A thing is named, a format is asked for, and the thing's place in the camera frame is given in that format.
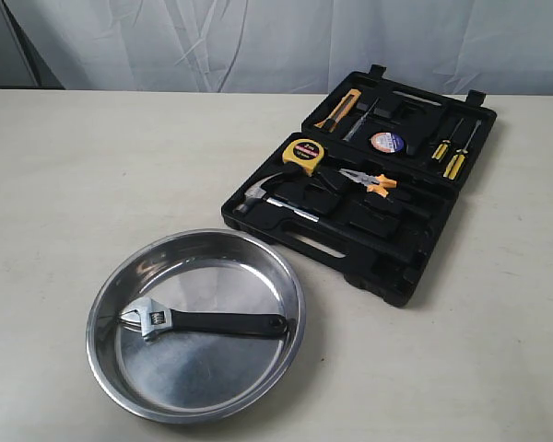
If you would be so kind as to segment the black plastic tool case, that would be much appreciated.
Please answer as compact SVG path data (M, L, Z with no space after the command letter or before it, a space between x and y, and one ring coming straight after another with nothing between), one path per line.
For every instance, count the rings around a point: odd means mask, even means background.
M351 88L359 100L331 132L314 125L324 120ZM350 142L342 138L357 119L380 98L376 108ZM413 296L421 275L459 197L468 175L487 141L496 120L484 105L482 92L470 90L464 99L411 87L384 77L384 68L373 65L355 71L330 92L303 121L300 129L282 145L222 205L225 223L271 243L286 246L343 274L353 286L402 307ZM464 122L441 162L431 155L460 118ZM454 155L477 130L455 180L442 174ZM377 151L370 138L379 132L398 134L405 149L394 154ZM325 156L312 176L300 166L284 163L282 153L296 139L309 138L325 148ZM397 181L387 198L344 177L340 169L369 175L385 175ZM263 184L273 197L370 238L413 250L410 263L400 262L354 241L321 230L313 222L285 208L260 202L245 215L234 209L245 191L260 179L281 172Z

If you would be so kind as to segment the adjustable wrench black handle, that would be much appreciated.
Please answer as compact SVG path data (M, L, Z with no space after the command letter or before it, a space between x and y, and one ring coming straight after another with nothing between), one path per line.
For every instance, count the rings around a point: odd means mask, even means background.
M119 314L130 330L152 341L165 332L206 332L244 337L280 338L288 331L280 314L189 312L168 308L151 297L140 297Z

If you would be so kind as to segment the yellow tape measure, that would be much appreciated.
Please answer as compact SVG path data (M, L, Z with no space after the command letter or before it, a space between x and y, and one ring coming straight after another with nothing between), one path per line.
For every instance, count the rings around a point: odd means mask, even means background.
M282 161L300 166L310 177L324 156L325 148L320 143L309 138L300 138L288 144L282 153Z

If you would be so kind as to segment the silver tester pen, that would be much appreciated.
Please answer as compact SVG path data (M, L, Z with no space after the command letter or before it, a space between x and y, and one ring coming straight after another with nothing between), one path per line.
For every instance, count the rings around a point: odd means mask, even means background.
M380 98L377 98L373 103L364 111L364 113L357 119L353 124L347 134L342 138L345 142L350 142L354 137L355 133L361 128L364 122L367 120L369 114L376 108L376 105L380 101Z

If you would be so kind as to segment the roll of electrical tape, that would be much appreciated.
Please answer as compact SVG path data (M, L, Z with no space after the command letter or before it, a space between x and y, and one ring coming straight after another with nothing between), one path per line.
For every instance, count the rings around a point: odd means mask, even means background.
M377 151L394 154L405 149L405 141L401 136L391 132L379 132L371 136L371 145Z

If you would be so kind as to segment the yellow utility knife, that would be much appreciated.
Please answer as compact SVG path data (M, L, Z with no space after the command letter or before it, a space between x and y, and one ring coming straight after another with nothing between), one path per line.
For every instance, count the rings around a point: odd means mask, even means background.
M329 115L314 126L331 133L340 121L349 114L350 110L359 100L361 92L356 88L351 88L348 93L336 104Z

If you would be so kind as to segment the round stainless steel tray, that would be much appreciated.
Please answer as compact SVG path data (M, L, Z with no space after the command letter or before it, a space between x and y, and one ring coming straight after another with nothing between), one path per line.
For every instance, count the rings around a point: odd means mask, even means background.
M189 312L280 314L280 338L170 331L146 342L119 321L151 297ZM294 361L306 306L300 282L273 248L221 229L180 232L146 245L108 277L88 314L86 352L94 378L126 411L164 424L206 423L266 395Z

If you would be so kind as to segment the white backdrop cloth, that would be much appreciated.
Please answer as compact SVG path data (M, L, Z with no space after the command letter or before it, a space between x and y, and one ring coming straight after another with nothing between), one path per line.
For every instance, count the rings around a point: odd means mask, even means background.
M0 87L553 95L553 1L0 1Z

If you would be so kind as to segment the yellow handled screwdriver short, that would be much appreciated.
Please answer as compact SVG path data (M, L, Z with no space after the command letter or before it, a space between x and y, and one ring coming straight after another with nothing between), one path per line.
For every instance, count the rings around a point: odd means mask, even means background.
M443 160L444 156L446 155L446 152L448 151L449 147L453 142L454 135L456 134L456 132L458 131L458 129L460 128L463 122L464 122L464 118L460 118L455 124L455 126L453 127L450 134L438 143L435 151L431 155L431 158L433 160L436 160L439 162Z

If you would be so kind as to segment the yellow handled screwdriver long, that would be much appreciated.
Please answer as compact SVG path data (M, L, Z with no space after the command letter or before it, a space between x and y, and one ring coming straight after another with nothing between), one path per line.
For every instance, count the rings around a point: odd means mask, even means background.
M442 176L445 179L455 180L457 178L457 176L459 175L460 170L461 170L462 166L465 163L466 156L468 155L468 149L469 149L475 135L477 134L477 130L480 127L481 123L482 123L481 120L476 121L476 123L474 125L474 128L473 128L471 134L469 135L466 143L461 148L459 148L455 151L454 155L452 156L451 160L447 164L447 166L446 166L446 168L445 168L445 170L442 174Z

